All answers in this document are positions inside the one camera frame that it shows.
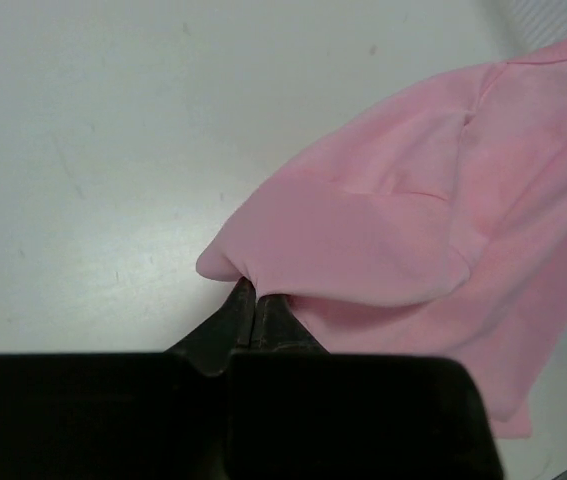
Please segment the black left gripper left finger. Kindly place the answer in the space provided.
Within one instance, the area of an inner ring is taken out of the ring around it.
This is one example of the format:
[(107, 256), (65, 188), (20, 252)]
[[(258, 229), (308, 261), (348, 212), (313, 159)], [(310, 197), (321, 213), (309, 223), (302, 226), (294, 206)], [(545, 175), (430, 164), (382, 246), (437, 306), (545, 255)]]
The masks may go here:
[(218, 376), (235, 350), (250, 345), (255, 310), (254, 286), (242, 278), (211, 316), (166, 352), (186, 359), (205, 376)]

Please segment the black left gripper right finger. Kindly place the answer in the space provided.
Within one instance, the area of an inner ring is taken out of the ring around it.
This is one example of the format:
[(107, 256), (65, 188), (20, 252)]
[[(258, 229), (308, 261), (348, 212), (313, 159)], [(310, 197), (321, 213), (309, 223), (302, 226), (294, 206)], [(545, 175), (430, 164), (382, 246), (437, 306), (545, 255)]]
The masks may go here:
[(273, 353), (327, 353), (293, 315), (284, 295), (268, 295), (258, 300), (249, 349)]

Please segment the pink t shirt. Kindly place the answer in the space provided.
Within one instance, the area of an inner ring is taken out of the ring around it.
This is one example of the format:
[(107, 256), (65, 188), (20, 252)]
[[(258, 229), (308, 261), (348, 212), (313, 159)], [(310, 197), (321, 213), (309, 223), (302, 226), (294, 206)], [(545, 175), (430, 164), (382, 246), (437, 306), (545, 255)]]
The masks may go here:
[(459, 361), (494, 433), (528, 437), (567, 325), (567, 39), (420, 81), (318, 140), (196, 269), (286, 295), (331, 352)]

